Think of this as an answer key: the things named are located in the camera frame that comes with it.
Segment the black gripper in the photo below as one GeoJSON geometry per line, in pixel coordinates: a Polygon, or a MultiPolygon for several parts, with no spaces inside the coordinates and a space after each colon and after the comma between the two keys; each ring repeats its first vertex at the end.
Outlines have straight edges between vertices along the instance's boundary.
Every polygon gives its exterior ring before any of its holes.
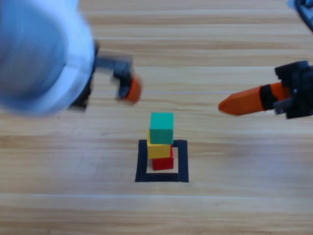
{"type": "Polygon", "coordinates": [[[231,94],[218,105],[220,112],[242,116],[267,110],[287,119],[313,115],[313,67],[298,61],[276,67],[281,82],[231,94]]]}
{"type": "Polygon", "coordinates": [[[117,100],[127,101],[131,104],[139,102],[143,83],[142,79],[137,74],[133,75],[132,66],[133,63],[130,58],[122,58],[112,54],[102,54],[100,53],[100,46],[95,45],[91,74],[83,91],[72,103],[72,108],[87,108],[92,91],[93,75],[97,69],[110,72],[112,78],[118,81],[117,100]]]}

